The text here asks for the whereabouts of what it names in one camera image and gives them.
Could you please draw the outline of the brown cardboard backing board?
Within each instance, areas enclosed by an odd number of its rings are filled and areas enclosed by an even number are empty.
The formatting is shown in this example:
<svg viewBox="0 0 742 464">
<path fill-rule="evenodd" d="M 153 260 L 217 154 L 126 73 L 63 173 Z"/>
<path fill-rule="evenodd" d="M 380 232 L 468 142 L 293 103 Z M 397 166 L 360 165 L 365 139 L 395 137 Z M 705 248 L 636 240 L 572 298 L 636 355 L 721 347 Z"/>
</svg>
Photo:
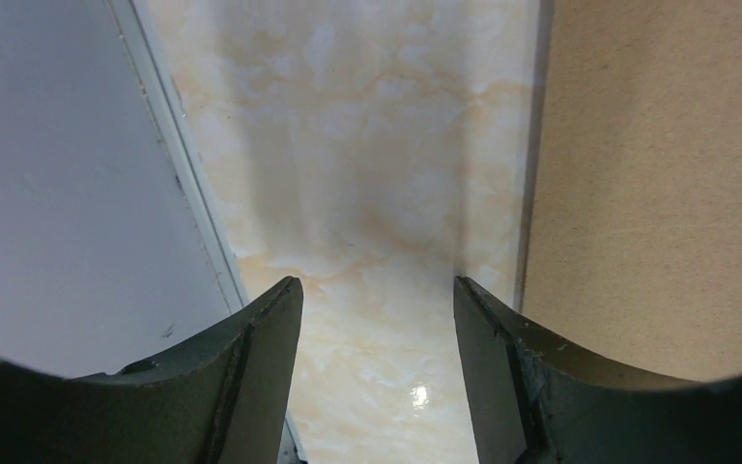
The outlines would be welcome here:
<svg viewBox="0 0 742 464">
<path fill-rule="evenodd" d="M 558 1 L 523 313 L 647 370 L 742 372 L 742 1 Z"/>
</svg>

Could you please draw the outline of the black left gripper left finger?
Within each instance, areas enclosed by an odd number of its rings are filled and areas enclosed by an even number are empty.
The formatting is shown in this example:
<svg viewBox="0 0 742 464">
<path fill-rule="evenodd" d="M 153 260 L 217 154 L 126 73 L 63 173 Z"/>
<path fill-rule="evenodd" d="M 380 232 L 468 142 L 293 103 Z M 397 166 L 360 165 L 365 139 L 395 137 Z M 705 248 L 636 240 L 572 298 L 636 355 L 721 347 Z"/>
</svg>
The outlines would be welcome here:
<svg viewBox="0 0 742 464">
<path fill-rule="evenodd" d="M 0 360 L 0 463 L 273 463 L 300 336 L 287 276 L 234 315 L 115 374 Z"/>
</svg>

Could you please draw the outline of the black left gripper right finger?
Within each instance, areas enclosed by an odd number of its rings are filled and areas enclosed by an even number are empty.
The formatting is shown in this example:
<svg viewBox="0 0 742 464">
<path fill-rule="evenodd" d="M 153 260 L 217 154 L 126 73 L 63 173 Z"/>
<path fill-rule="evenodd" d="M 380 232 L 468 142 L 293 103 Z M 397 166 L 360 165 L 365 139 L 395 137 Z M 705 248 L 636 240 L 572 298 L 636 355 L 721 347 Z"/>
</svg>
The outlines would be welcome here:
<svg viewBox="0 0 742 464">
<path fill-rule="evenodd" d="M 482 463 L 742 463 L 742 374 L 697 382 L 618 362 L 468 277 L 454 321 Z"/>
</svg>

